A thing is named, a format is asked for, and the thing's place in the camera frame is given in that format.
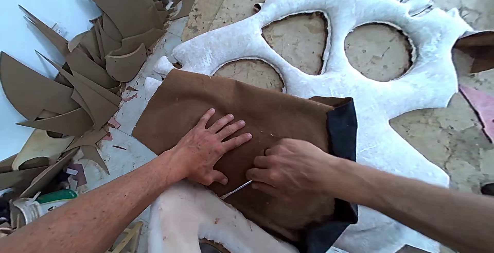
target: needle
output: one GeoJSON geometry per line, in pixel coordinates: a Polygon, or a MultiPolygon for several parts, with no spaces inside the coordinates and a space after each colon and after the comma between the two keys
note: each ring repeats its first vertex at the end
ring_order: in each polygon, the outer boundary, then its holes
{"type": "Polygon", "coordinates": [[[237,187],[237,189],[235,189],[234,191],[231,191],[231,192],[226,193],[225,195],[221,196],[221,197],[220,197],[220,199],[221,199],[221,200],[225,200],[228,196],[230,196],[231,194],[233,194],[233,193],[237,192],[238,190],[240,190],[240,189],[242,189],[242,188],[244,188],[244,187],[248,186],[251,182],[252,182],[252,180],[250,180],[250,181],[248,181],[248,182],[244,183],[243,185],[241,185],[241,186],[237,187]]]}

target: white wall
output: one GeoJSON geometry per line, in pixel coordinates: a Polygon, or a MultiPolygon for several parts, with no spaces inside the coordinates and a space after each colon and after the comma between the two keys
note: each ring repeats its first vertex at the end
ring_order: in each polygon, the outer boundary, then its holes
{"type": "MultiPolygon", "coordinates": [[[[56,75],[56,69],[41,61],[34,49],[58,63],[62,64],[64,60],[50,42],[24,19],[18,4],[50,27],[57,23],[61,35],[67,40],[90,29],[89,20],[100,15],[100,10],[91,0],[0,0],[0,50],[51,78],[56,75]]],[[[0,88],[0,161],[18,153],[31,135],[32,128],[15,124],[24,120],[0,88]]]]}

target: forearm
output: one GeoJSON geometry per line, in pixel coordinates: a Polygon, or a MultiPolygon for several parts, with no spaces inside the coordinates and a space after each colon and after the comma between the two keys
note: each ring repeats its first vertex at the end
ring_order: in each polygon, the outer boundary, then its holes
{"type": "Polygon", "coordinates": [[[185,175],[165,152],[14,234],[0,239],[7,252],[105,252],[125,227],[167,186],[185,175]]]}
{"type": "Polygon", "coordinates": [[[373,208],[444,245],[467,252],[494,248],[494,199],[461,193],[344,162],[355,203],[373,208]]]}

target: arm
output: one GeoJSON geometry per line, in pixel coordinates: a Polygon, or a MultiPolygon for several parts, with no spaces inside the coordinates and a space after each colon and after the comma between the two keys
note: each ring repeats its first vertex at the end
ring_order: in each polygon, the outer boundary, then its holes
{"type": "Polygon", "coordinates": [[[253,188],[290,199],[317,190],[368,206],[444,245],[467,252],[494,248],[494,198],[396,176],[283,139],[247,171],[253,188]]]}
{"type": "Polygon", "coordinates": [[[214,114],[210,109],[180,142],[135,169],[56,210],[38,218],[15,233],[0,239],[5,252],[105,252],[125,227],[171,184],[188,177],[205,185],[228,182],[213,170],[227,151],[250,140],[248,133],[222,142],[243,121],[227,115],[205,129],[214,114]]]}

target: hand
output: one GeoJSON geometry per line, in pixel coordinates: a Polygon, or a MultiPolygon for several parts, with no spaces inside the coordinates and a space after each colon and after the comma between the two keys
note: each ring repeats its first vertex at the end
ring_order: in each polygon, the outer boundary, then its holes
{"type": "Polygon", "coordinates": [[[213,166],[227,151],[237,148],[252,138],[250,133],[244,133],[222,142],[223,139],[243,128],[245,122],[240,120],[223,128],[233,120],[233,115],[228,114],[206,129],[206,123],[213,114],[214,109],[209,109],[175,147],[164,152],[170,154],[172,165],[180,165],[183,168],[184,177],[203,185],[210,185],[214,181],[227,184],[228,178],[220,171],[213,170],[213,166]]]}
{"type": "Polygon", "coordinates": [[[346,162],[323,152],[307,141],[281,139],[254,159],[256,168],[247,171],[252,188],[287,200],[318,192],[349,199],[352,185],[346,162]]]}

